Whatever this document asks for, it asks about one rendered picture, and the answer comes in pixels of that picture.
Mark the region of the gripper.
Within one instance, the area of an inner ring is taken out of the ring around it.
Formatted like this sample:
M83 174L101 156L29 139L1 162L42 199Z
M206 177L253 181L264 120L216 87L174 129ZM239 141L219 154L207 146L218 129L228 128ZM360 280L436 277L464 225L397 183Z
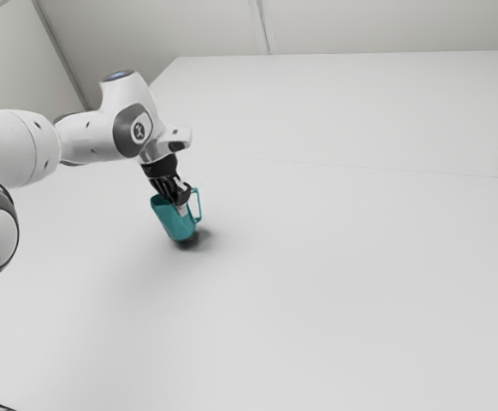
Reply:
M140 167L150 181L167 178L167 200L180 217L185 217L188 214L187 202L190 200L192 187L178 176L177 165L176 155L169 154L153 163L141 164Z

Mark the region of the teal faceted mug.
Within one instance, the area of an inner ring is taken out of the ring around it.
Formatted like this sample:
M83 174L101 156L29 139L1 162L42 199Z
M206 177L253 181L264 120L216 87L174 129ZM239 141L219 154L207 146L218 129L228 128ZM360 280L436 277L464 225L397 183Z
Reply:
M202 220L199 190L192 188L191 194L194 194L197 199L197 216L193 214L189 202L179 211L176 206L168 202L160 194L150 198L151 209L156 214L168 237L173 241L190 241L196 233L198 223Z

